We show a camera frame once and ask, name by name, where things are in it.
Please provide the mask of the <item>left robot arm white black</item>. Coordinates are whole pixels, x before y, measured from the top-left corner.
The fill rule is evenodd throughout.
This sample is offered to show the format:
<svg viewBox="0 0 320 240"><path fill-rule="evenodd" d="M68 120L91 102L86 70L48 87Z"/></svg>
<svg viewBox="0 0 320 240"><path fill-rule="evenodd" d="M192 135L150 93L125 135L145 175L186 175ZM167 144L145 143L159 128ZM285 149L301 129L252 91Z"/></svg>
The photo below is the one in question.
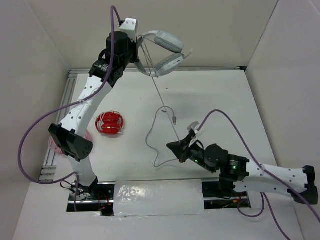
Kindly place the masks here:
<svg viewBox="0 0 320 240"><path fill-rule="evenodd" d="M93 199L98 192L98 178L92 169L90 153L93 143L85 139L88 125L105 96L113 89L130 63L137 61L137 37L122 31L110 34L106 49L92 65L79 103L59 124L51 124L49 133L62 153L67 156L72 170L77 173L79 190Z"/></svg>

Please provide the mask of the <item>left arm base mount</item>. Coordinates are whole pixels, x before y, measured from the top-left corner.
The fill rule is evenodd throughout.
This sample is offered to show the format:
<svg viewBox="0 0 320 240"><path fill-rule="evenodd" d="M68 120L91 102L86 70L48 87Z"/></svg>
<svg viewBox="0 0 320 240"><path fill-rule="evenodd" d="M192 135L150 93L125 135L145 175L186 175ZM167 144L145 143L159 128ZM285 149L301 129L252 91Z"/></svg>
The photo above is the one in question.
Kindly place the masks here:
<svg viewBox="0 0 320 240"><path fill-rule="evenodd" d="M97 193L90 196L84 190L78 188L76 193L76 184L68 181L62 181L60 187L69 193L67 208L68 213L75 212L98 212L105 217L114 216L114 182L99 182L97 185Z"/></svg>

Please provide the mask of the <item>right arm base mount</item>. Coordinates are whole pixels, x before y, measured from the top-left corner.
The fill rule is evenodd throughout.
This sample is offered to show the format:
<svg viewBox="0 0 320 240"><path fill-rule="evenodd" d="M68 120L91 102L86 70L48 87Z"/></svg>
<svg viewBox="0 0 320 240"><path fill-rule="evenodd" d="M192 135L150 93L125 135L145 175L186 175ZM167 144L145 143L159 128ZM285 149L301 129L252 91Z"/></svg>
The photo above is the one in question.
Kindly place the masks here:
<svg viewBox="0 0 320 240"><path fill-rule="evenodd" d="M219 177L201 178L202 194L205 210L251 208L247 192L235 192L220 188Z"/></svg>

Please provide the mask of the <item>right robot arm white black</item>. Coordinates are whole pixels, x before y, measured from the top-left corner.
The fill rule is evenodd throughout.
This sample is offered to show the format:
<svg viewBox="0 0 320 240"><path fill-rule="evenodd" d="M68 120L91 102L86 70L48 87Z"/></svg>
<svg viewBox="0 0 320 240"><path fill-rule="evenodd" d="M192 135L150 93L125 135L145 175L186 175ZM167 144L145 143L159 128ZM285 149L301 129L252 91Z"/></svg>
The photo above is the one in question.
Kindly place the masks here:
<svg viewBox="0 0 320 240"><path fill-rule="evenodd" d="M284 168L257 164L252 159L230 154L216 143L204 147L193 130L184 139L166 146L180 163L191 160L212 174L219 172L218 188L223 193L272 193L292 197L299 204L318 204L313 166Z"/></svg>

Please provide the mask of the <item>white grey headphones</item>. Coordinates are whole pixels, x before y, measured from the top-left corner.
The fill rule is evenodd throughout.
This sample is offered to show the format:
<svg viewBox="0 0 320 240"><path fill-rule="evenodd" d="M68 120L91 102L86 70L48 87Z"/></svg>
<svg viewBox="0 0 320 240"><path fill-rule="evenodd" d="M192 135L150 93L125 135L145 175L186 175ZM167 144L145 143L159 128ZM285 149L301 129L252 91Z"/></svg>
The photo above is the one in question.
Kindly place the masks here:
<svg viewBox="0 0 320 240"><path fill-rule="evenodd" d="M175 71L193 53L184 50L185 44L177 36L161 30L142 33L137 38L138 71L151 78L159 78Z"/></svg>

